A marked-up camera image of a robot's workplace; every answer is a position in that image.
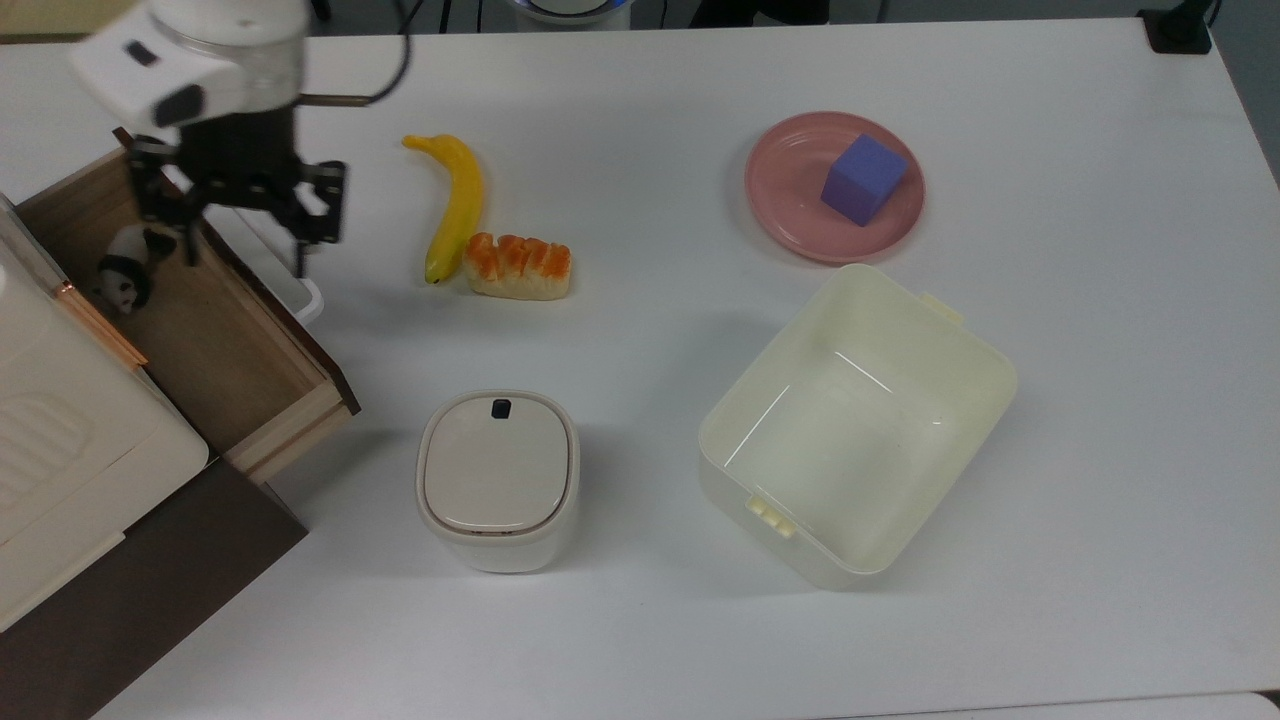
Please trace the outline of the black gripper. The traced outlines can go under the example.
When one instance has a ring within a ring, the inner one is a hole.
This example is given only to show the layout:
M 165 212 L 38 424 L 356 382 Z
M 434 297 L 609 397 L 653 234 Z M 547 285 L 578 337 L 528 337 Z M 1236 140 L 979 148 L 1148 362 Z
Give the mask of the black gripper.
M 291 219 L 298 279 L 308 275 L 312 249 L 340 241 L 348 165 L 302 163 L 294 146 L 296 105 L 193 122 L 182 126 L 178 137 L 178 147 L 159 138 L 132 138 L 125 161 L 141 218 L 177 233 L 188 266 L 198 265 L 198 225 L 211 204 Z M 166 176 L 169 167 L 186 176 L 188 190 Z M 303 187 L 320 210 L 306 208 Z

